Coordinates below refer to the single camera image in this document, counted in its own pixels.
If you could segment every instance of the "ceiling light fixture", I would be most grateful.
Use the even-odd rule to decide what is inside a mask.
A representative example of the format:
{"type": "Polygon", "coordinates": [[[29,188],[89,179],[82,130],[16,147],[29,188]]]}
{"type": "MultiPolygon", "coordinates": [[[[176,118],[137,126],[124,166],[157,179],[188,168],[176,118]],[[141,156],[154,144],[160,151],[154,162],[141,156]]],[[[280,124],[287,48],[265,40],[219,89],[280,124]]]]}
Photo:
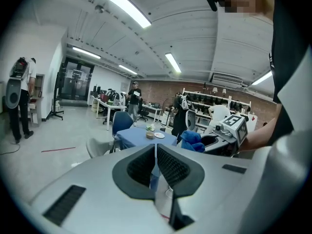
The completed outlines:
{"type": "Polygon", "coordinates": [[[272,71],[269,71],[267,74],[265,74],[263,77],[259,78],[258,80],[256,80],[252,85],[258,85],[259,83],[263,82],[264,80],[266,80],[267,78],[272,76],[272,71]]]}
{"type": "Polygon", "coordinates": [[[76,48],[76,47],[73,47],[73,50],[82,52],[82,53],[84,53],[84,54],[86,54],[86,55],[92,56],[92,57],[97,58],[97,59],[101,59],[100,56],[95,55],[95,54],[92,54],[92,53],[90,53],[90,52],[88,52],[88,51],[85,51],[85,50],[83,50],[83,49],[78,49],[78,48],[76,48]]]}
{"type": "Polygon", "coordinates": [[[120,68],[123,68],[123,69],[125,69],[125,70],[127,70],[127,71],[129,71],[130,73],[132,73],[132,74],[134,74],[134,75],[137,75],[136,72],[133,72],[132,70],[130,70],[130,69],[128,69],[128,68],[126,68],[126,67],[124,67],[124,66],[122,66],[122,65],[119,65],[119,67],[120,67],[120,68]]]}
{"type": "Polygon", "coordinates": [[[166,58],[168,59],[168,61],[171,63],[171,65],[173,66],[173,68],[175,69],[175,71],[177,73],[181,73],[181,70],[176,62],[176,60],[174,59],[174,57],[172,56],[171,53],[167,53],[165,54],[166,58]]]}
{"type": "Polygon", "coordinates": [[[128,0],[110,0],[129,16],[131,16],[142,28],[151,26],[150,21],[128,0]]]}

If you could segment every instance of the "floor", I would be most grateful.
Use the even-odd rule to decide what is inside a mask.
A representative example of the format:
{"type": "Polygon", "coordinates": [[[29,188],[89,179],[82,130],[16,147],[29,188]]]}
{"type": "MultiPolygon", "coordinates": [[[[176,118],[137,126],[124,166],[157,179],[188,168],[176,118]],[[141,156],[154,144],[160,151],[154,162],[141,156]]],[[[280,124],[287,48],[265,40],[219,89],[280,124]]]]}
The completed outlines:
{"type": "MultiPolygon", "coordinates": [[[[39,127],[31,126],[35,133],[29,139],[22,139],[20,149],[12,154],[0,156],[1,174],[9,190],[25,202],[29,202],[42,188],[60,177],[79,163],[88,160],[85,144],[89,137],[101,141],[113,141],[111,130],[106,130],[102,119],[96,119],[91,108],[63,107],[64,120],[53,117],[39,127]]],[[[138,121],[138,127],[151,124],[138,121]]],[[[0,144],[0,153],[15,151],[14,138],[6,135],[0,144]]],[[[171,199],[165,192],[168,184],[160,178],[156,193],[156,207],[164,216],[170,215],[171,199]]]]}

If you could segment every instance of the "man standing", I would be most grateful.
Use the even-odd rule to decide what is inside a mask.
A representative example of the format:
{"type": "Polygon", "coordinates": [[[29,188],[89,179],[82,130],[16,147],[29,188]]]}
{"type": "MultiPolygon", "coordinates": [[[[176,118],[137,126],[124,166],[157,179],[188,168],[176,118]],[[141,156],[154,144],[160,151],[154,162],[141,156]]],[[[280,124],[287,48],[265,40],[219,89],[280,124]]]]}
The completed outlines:
{"type": "Polygon", "coordinates": [[[134,121],[134,126],[137,126],[137,110],[138,110],[138,101],[141,99],[142,92],[138,88],[138,82],[135,81],[132,83],[132,89],[130,92],[126,95],[128,98],[130,97],[130,103],[129,103],[129,110],[128,113],[133,114],[133,121],[134,121]]]}
{"type": "Polygon", "coordinates": [[[216,105],[208,108],[209,115],[212,119],[207,128],[208,132],[212,132],[213,128],[225,117],[231,116],[230,110],[227,108],[227,106],[227,101],[223,100],[221,105],[216,105]]]}
{"type": "Polygon", "coordinates": [[[178,92],[175,94],[175,100],[174,100],[174,110],[173,113],[175,114],[175,119],[174,119],[174,127],[171,131],[171,134],[173,136],[177,137],[177,144],[181,141],[181,134],[187,130],[186,124],[185,124],[185,117],[186,117],[186,112],[187,110],[184,110],[181,107],[182,103],[182,97],[181,93],[178,92]]]}
{"type": "Polygon", "coordinates": [[[21,117],[21,124],[24,132],[25,139],[28,139],[34,134],[34,131],[30,131],[28,128],[28,101],[30,96],[33,95],[35,80],[36,80],[36,60],[35,58],[27,59],[28,70],[27,76],[21,81],[21,92],[19,98],[19,104],[16,108],[8,109],[10,124],[15,138],[16,144],[20,142],[20,122],[19,122],[19,110],[21,117]]]}

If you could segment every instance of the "glass door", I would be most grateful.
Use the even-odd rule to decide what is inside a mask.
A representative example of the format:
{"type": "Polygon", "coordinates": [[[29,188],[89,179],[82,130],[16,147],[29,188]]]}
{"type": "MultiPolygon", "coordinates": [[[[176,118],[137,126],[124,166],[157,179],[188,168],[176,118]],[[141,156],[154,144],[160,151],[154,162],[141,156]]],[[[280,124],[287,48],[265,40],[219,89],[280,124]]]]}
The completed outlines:
{"type": "Polygon", "coordinates": [[[82,60],[66,58],[64,67],[63,86],[59,91],[60,97],[87,101],[94,65],[82,60]]]}
{"type": "Polygon", "coordinates": [[[75,99],[79,100],[87,100],[88,92],[89,92],[89,83],[91,80],[91,67],[87,67],[84,65],[80,66],[80,70],[77,72],[76,79],[76,91],[75,91],[75,99]]]}

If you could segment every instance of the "ceiling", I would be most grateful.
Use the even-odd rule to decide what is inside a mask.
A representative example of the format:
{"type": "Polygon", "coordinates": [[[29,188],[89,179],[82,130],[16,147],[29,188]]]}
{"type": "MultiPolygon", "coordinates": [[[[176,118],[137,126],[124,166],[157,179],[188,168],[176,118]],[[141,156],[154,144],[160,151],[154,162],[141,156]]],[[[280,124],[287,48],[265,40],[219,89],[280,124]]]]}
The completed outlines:
{"type": "MultiPolygon", "coordinates": [[[[213,72],[221,72],[246,85],[270,69],[273,26],[264,18],[229,15],[223,9],[213,12],[206,0],[130,1],[151,26],[142,29],[109,0],[29,0],[20,16],[66,27],[68,55],[77,55],[72,46],[80,47],[100,55],[97,63],[129,77],[118,65],[141,79],[209,82],[213,72]],[[105,11],[97,12],[96,5],[105,11]],[[165,58],[168,52],[179,64],[180,75],[165,58]]],[[[262,85],[252,89],[271,96],[272,82],[262,85]]]]}

